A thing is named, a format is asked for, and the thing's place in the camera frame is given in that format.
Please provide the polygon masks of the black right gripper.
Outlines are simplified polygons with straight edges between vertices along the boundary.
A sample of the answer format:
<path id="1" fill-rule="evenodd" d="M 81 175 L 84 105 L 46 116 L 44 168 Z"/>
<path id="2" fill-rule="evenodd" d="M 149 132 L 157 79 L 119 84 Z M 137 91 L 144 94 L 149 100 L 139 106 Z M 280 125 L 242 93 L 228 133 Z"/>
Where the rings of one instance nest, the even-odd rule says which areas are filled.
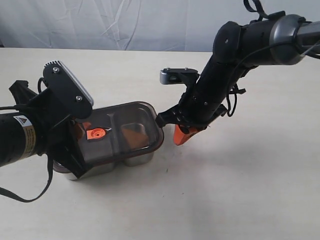
<path id="1" fill-rule="evenodd" d="M 195 84 L 186 87 L 176 105 L 160 112 L 155 122 L 160 128 L 174 124 L 173 142 L 183 145 L 191 137 L 206 129 L 215 119 L 227 114 L 222 101 L 227 96 L 227 86 L 200 87 Z"/>

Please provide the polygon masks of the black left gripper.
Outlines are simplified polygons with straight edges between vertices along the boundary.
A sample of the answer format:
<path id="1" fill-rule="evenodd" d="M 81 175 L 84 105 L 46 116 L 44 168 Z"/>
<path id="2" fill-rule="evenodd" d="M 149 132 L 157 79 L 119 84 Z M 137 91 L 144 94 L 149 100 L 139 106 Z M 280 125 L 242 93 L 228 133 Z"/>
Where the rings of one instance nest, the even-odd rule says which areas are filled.
<path id="1" fill-rule="evenodd" d="M 88 170 L 78 145 L 91 123 L 76 122 L 61 101 L 49 89 L 35 93 L 26 80 L 17 80 L 9 88 L 15 105 L 8 114 L 8 162 L 10 164 L 34 155 L 47 155 L 82 177 Z"/>

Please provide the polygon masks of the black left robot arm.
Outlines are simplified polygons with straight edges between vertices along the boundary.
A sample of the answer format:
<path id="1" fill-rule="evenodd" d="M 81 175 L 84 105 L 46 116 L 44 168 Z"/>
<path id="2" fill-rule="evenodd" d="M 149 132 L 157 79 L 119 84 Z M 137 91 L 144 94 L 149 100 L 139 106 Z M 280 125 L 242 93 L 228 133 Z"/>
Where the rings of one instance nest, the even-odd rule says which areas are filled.
<path id="1" fill-rule="evenodd" d="M 92 106 L 76 100 L 81 94 L 75 84 L 37 94 L 26 80 L 17 80 L 9 91 L 15 105 L 0 115 L 0 165 L 46 154 L 76 178 L 83 176 L 90 167 L 78 145 L 76 119 L 88 117 Z"/>

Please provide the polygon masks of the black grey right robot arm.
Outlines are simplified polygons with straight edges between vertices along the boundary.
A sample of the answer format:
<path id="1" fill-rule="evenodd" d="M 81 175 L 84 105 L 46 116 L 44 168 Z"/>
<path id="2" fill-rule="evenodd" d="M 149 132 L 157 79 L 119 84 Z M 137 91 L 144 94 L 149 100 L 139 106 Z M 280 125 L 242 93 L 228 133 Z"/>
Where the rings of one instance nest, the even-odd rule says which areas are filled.
<path id="1" fill-rule="evenodd" d="M 164 68 L 163 85 L 184 84 L 179 102 L 156 117 L 159 127 L 175 126 L 173 141 L 182 145 L 215 119 L 231 117 L 237 97 L 246 92 L 239 79 L 259 66 L 292 66 L 304 57 L 320 56 L 320 24 L 297 14 L 277 12 L 246 25 L 228 21 L 217 32 L 202 72 Z"/>

